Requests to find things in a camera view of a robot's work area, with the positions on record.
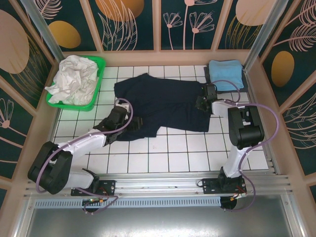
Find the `black mounting bracket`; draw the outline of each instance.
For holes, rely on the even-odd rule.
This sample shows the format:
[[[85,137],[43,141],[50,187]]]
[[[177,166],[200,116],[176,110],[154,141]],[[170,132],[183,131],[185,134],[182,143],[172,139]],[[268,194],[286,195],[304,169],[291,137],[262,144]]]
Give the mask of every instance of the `black mounting bracket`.
[[[93,188],[90,186],[87,189],[84,189],[87,192],[94,193],[97,195],[103,196],[113,196],[115,193],[115,180],[99,180],[98,188],[94,191]],[[78,197],[78,196],[90,196],[85,194],[77,189],[71,189],[71,196]]]
[[[203,188],[204,194],[235,194],[247,192],[243,177],[228,178],[223,168],[221,168],[218,178],[202,179],[201,182],[202,184],[199,184],[199,187]]]

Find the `metal strip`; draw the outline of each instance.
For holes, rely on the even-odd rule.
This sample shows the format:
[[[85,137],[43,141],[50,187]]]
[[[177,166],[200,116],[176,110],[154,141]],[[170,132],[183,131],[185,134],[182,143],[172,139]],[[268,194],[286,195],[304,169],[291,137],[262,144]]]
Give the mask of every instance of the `metal strip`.
[[[251,47],[250,53],[246,58],[244,64],[246,73],[249,72],[255,60],[257,59],[261,49],[263,48],[275,25],[277,24],[277,21],[284,12],[287,2],[288,0],[278,0],[274,4],[265,24],[262,26],[254,44]]]
[[[53,34],[50,32],[48,25],[42,18],[37,6],[35,5],[34,1],[30,0],[21,0],[26,12],[32,19],[33,23],[35,24],[36,28],[40,32],[41,36],[45,40],[47,46],[49,47],[50,51],[56,58],[58,62],[63,60],[65,57],[63,52],[61,51],[59,45],[57,44]]]
[[[35,209],[83,208],[83,199],[39,199]],[[112,200],[94,203],[87,208],[103,207]],[[109,208],[221,206],[220,197],[120,198]]]
[[[116,180],[116,194],[121,198],[165,198],[165,197],[204,197],[202,188],[197,182],[203,178],[217,178],[218,172],[176,173],[176,174],[107,174],[101,175],[101,180]],[[250,172],[248,177],[256,187],[258,195],[284,194],[292,192],[286,175],[262,174]],[[248,193],[252,187],[246,182]],[[28,183],[25,198],[55,199],[74,198],[70,189],[62,190],[56,195],[49,193],[37,194],[35,184]]]

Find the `green plastic basket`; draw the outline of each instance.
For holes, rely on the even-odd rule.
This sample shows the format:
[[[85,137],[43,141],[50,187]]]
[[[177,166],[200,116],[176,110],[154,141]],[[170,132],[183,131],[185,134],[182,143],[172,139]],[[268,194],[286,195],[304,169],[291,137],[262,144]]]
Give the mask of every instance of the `green plastic basket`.
[[[100,86],[101,86],[101,82],[102,82],[102,78],[103,78],[103,72],[104,72],[104,68],[106,65],[106,62],[103,58],[101,57],[96,57],[96,56],[81,56],[83,58],[88,58],[90,60],[92,60],[93,62],[96,62],[96,64],[98,65],[98,72],[97,72],[97,77],[99,78],[98,82],[97,82],[97,86],[95,87],[95,91],[92,97],[92,100],[89,104],[87,105],[65,105],[63,102],[59,101],[59,103],[57,104],[52,104],[49,103],[49,99],[52,97],[51,94],[47,94],[46,96],[46,102],[48,103],[48,105],[50,105],[51,107],[57,107],[60,109],[64,109],[64,110],[80,110],[80,111],[90,111],[93,109],[94,107],[94,102],[97,98]]]

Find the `crumpled white fabric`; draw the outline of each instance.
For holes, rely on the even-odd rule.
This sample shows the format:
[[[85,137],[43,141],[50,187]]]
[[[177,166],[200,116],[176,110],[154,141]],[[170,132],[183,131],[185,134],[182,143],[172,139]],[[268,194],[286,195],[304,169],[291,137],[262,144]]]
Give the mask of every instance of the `crumpled white fabric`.
[[[53,96],[49,102],[62,101],[68,105],[87,105],[91,102],[98,82],[98,66],[90,59],[76,55],[68,56],[60,62],[54,77],[54,85],[45,87]]]

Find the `folded blue towel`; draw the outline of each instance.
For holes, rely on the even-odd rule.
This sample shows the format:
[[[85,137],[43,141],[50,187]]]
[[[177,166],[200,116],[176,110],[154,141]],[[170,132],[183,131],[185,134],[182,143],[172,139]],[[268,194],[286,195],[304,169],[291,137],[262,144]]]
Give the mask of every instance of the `folded blue towel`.
[[[241,70],[242,65],[238,60],[223,62],[211,60],[209,62],[209,74],[212,83],[216,80],[228,80],[234,83],[238,89],[242,89]],[[218,91],[236,90],[233,85],[227,82],[216,82],[215,85]]]

